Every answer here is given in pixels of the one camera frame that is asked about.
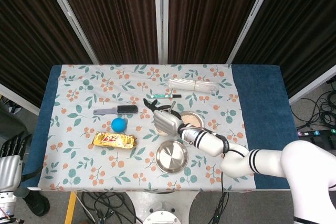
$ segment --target snack wrapper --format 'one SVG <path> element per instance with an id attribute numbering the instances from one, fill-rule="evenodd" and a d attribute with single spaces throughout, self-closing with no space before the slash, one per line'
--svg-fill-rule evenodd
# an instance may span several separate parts
<path id="1" fill-rule="evenodd" d="M 92 141 L 92 145 L 100 147 L 117 147 L 132 149 L 136 146 L 137 138 L 133 135 L 124 135 L 109 132 L 97 132 Z"/>

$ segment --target brown curtain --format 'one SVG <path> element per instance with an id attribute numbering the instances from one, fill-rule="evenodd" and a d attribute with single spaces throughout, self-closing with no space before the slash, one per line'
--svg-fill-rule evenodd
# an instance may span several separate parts
<path id="1" fill-rule="evenodd" d="M 157 63 L 155 0 L 68 0 L 100 63 Z"/>
<path id="2" fill-rule="evenodd" d="M 169 63 L 225 63 L 255 0 L 169 0 Z"/>
<path id="3" fill-rule="evenodd" d="M 234 63 L 281 66 L 293 96 L 336 65 L 336 0 L 265 0 Z"/>
<path id="4" fill-rule="evenodd" d="M 0 0 L 0 83 L 40 106 L 50 69 L 92 63 L 56 0 Z"/>

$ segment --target blue ball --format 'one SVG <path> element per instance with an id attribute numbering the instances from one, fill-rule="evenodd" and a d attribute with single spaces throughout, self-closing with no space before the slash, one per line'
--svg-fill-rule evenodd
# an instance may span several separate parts
<path id="1" fill-rule="evenodd" d="M 112 121 L 111 127 L 115 132 L 123 132 L 126 129 L 126 121 L 123 118 L 116 118 Z"/>

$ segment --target metal plate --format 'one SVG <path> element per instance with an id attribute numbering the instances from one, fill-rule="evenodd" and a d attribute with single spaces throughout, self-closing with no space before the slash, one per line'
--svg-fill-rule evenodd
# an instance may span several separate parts
<path id="1" fill-rule="evenodd" d="M 188 151 L 177 141 L 166 141 L 156 151 L 156 164 L 165 173 L 177 173 L 188 163 Z"/>
<path id="2" fill-rule="evenodd" d="M 204 127 L 203 119 L 196 112 L 194 112 L 194 111 L 183 111 L 183 112 L 180 113 L 180 115 L 181 115 L 181 117 L 184 116 L 184 115 L 194 115 L 198 119 L 199 124 L 201 125 L 201 127 L 202 128 Z"/>

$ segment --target marker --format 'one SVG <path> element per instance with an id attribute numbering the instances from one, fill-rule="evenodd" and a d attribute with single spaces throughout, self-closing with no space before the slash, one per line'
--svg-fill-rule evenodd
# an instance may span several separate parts
<path id="1" fill-rule="evenodd" d="M 151 98 L 181 98 L 180 94 L 153 94 Z"/>

